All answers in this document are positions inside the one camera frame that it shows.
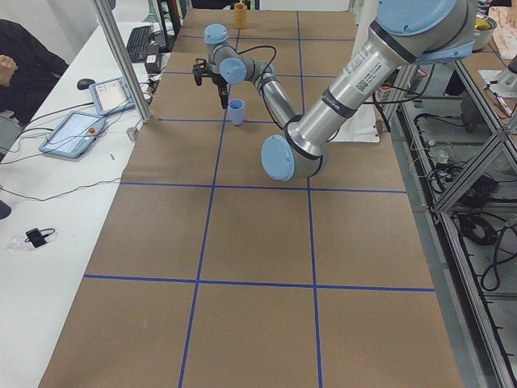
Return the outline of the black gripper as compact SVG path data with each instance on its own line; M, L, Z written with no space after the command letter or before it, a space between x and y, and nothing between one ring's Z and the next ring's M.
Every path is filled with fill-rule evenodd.
M228 83L226 80L217 73L212 72L211 75L212 83L217 86L218 95L221 101L221 107L223 109L228 108Z

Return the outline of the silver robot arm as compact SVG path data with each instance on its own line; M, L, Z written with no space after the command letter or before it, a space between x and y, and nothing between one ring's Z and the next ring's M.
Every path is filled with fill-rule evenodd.
M368 38L342 73L305 114L281 120L283 133L263 143L265 172L288 181L322 171L327 141L396 68L470 55L476 12L474 1L381 1Z
M218 85L221 105L229 107L228 85L254 84L271 118L282 133L268 137L261 149L264 171L274 180L309 178L326 167L329 133L317 133L318 113L326 110L317 102L304 115L293 105L275 75L270 62L253 59L238 52L229 42L227 28L219 23L204 29L208 58L197 60L193 73L197 84L209 77Z

